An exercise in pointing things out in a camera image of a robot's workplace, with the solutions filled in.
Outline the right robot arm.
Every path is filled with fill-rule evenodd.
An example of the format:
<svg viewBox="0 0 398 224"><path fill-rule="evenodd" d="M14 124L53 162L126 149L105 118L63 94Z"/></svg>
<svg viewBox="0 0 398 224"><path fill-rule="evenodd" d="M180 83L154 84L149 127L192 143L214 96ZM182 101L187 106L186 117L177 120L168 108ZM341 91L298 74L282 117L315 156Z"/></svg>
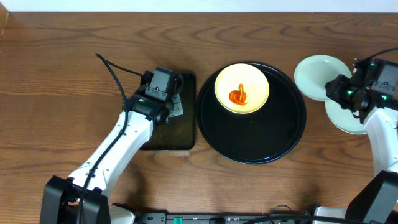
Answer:
<svg viewBox="0 0 398 224"><path fill-rule="evenodd" d="M387 223L397 203L397 64L371 56L354 67L351 78L338 75L325 85L326 96L363 124L373 155L375 176L351 201L345 217Z"/></svg>

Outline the pale green plate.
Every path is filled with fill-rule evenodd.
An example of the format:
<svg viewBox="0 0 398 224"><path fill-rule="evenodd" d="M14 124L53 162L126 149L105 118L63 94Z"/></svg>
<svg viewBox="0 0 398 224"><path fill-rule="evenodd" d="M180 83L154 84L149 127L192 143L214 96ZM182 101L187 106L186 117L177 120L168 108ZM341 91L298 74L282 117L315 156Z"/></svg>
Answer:
<svg viewBox="0 0 398 224"><path fill-rule="evenodd" d="M295 68L294 80L298 89L307 97L326 101L325 85L338 75L352 77L349 68L339 59L329 55L313 55L303 59Z"/></svg>

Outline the black rectangular tray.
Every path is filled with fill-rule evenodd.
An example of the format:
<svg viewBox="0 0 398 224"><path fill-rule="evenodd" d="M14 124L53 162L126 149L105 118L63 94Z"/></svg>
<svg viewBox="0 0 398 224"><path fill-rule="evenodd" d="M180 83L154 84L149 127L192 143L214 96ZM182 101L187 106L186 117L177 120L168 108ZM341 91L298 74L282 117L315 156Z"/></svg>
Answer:
<svg viewBox="0 0 398 224"><path fill-rule="evenodd" d="M196 78L193 73L182 73L182 75L184 87L180 93L180 104L174 105L174 108L182 109L183 114L170 117L167 124L156 127L152 137L141 150L190 150L195 145Z"/></svg>

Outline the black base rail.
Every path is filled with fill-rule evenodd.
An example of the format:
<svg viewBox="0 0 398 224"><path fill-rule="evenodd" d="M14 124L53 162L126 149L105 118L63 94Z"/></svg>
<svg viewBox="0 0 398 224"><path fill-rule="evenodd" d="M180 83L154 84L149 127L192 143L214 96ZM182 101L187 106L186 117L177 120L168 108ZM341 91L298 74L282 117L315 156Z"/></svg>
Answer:
<svg viewBox="0 0 398 224"><path fill-rule="evenodd" d="M137 212L134 223L137 224L239 224L253 219L280 215L315 215L324 217L344 218L347 208L333 208L321 205L310 205L303 212L293 211L287 205L277 205L269 213L262 214L200 214L200 213L169 213L167 211Z"/></svg>

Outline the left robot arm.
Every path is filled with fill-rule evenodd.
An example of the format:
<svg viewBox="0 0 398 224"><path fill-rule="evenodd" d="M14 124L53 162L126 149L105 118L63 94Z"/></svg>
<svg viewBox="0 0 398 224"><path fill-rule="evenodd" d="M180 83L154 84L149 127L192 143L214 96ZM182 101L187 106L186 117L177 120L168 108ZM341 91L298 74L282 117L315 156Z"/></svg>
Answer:
<svg viewBox="0 0 398 224"><path fill-rule="evenodd" d="M108 198L135 153L169 117L183 114L180 95L162 102L133 95L97 150L66 179L53 176L44 187L41 223L134 223L136 214Z"/></svg>

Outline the light blue plate front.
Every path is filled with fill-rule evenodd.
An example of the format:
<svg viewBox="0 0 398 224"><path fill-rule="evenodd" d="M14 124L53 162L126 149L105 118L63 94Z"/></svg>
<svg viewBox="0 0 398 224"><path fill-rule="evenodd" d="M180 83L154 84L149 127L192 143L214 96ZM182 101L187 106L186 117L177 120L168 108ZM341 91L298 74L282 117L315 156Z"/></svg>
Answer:
<svg viewBox="0 0 398 224"><path fill-rule="evenodd" d="M342 109L341 106L333 100L325 102L325 109L330 121L340 130L350 134L366 134L364 125L355 118L349 109Z"/></svg>

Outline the yellow plate with sauce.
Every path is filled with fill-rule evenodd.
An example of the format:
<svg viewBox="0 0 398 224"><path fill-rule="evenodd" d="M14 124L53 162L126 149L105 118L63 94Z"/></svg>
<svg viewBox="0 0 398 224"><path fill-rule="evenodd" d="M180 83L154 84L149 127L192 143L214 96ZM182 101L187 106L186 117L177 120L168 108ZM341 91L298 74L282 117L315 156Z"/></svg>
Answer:
<svg viewBox="0 0 398 224"><path fill-rule="evenodd" d="M270 93L269 81L255 66L236 63L216 75L215 95L228 111L249 114L265 105Z"/></svg>

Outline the round black tray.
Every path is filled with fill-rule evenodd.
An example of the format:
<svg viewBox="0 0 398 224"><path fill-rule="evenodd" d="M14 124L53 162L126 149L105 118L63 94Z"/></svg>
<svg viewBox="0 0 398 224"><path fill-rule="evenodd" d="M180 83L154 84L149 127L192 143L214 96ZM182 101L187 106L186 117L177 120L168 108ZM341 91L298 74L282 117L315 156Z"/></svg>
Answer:
<svg viewBox="0 0 398 224"><path fill-rule="evenodd" d="M265 164L280 159L300 141L307 112L300 90L283 71L252 62L270 83L265 105L250 114L224 108L214 91L216 71L203 84L196 102L201 135L218 153L243 164Z"/></svg>

